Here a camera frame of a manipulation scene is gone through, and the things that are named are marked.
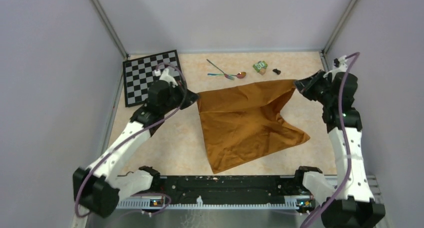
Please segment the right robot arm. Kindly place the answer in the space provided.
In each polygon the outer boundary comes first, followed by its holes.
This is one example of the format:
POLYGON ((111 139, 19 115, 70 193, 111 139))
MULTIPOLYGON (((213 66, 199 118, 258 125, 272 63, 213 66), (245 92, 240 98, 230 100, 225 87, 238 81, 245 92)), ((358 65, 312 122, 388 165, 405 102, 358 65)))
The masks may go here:
POLYGON ((293 188, 310 192, 318 207, 301 224, 309 228, 321 219, 326 228, 373 228, 386 215, 370 189, 362 153, 362 121, 353 107, 358 79, 348 72, 328 75, 320 70, 294 82, 299 93, 322 105, 322 119, 334 151, 337 186, 332 186, 318 168, 299 168, 293 188))

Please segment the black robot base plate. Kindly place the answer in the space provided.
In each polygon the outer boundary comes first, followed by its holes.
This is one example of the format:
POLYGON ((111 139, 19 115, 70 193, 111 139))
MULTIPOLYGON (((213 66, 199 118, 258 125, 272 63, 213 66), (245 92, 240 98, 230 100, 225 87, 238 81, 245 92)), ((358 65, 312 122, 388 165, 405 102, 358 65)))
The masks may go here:
POLYGON ((283 205, 290 198, 297 204, 314 197, 300 187, 294 176, 161 176, 148 193, 171 197, 172 205, 283 205))

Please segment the brown cloth napkin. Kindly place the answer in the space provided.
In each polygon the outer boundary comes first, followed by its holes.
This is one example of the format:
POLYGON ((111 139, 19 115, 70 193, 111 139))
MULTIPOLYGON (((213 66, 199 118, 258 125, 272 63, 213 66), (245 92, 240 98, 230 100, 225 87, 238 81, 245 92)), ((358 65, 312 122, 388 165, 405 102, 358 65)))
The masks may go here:
POLYGON ((212 172, 307 142, 310 136, 281 115, 294 92, 292 79, 200 92, 197 107, 212 172))

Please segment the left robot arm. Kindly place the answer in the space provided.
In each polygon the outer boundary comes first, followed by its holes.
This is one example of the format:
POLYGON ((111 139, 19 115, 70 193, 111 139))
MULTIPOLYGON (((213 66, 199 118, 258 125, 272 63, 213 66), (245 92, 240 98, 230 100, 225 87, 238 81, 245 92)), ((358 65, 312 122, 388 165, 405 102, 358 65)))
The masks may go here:
POLYGON ((199 95, 190 91, 185 82, 154 82, 148 89, 147 98, 114 143, 87 168, 78 168, 74 172, 75 216, 85 218, 94 213, 106 218, 119 202, 138 192, 156 194, 161 186, 159 179, 154 177, 156 170, 141 168, 128 175, 120 175, 119 172, 165 120, 198 99, 199 95))

